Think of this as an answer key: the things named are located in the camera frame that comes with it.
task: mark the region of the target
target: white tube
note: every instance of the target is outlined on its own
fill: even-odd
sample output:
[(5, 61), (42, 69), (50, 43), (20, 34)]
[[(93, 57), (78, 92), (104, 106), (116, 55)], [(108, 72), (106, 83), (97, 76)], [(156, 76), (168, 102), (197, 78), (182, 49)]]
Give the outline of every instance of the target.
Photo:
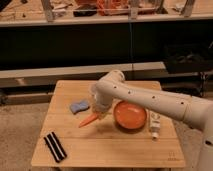
[(158, 139), (160, 132), (160, 115), (153, 111), (149, 111), (149, 131), (151, 132), (153, 140)]

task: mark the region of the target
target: bowl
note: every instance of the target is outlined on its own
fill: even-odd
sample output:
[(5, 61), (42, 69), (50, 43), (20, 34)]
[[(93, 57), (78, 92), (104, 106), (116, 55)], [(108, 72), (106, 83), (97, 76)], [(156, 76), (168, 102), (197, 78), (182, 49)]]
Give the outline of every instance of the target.
[(145, 125), (147, 113), (146, 110), (138, 105), (120, 101), (113, 111), (115, 121), (123, 128), (138, 129)]

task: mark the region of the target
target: gray sponge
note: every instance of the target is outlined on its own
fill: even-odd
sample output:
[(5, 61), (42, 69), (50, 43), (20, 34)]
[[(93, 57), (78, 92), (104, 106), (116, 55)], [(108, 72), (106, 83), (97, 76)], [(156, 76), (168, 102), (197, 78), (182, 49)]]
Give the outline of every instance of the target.
[(89, 103), (87, 102), (87, 100), (82, 100), (80, 102), (72, 103), (70, 105), (70, 110), (72, 111), (73, 114), (76, 114), (81, 111), (85, 111), (89, 108), (90, 108), (90, 106), (89, 106)]

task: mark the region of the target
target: floor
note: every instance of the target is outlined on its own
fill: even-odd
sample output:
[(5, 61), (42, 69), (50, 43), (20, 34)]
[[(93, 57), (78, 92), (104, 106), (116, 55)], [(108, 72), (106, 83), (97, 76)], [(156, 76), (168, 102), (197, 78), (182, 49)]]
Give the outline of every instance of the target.
[[(7, 104), (0, 106), (0, 170), (49, 171), (51, 168), (31, 167), (33, 150), (39, 136), (49, 103)], [(186, 168), (172, 171), (195, 171), (202, 134), (183, 123), (174, 122), (180, 139)]]

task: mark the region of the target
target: wooden tabletop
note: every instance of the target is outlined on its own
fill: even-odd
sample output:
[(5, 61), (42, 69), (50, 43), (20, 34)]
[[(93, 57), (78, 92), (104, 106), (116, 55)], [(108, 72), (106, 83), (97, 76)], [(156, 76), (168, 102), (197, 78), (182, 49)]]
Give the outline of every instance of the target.
[[(103, 120), (83, 128), (79, 123), (91, 109), (73, 115), (69, 106), (86, 99), (91, 102), (90, 86), (95, 81), (59, 81), (56, 85), (43, 124), (32, 166), (49, 167), (119, 167), (119, 168), (180, 168), (185, 160), (172, 121), (162, 116), (160, 136), (152, 140), (148, 122), (138, 132), (118, 129), (112, 109)], [(160, 89), (154, 81), (127, 81), (138, 87)], [(54, 131), (68, 157), (60, 164), (54, 161), (43, 137)]]

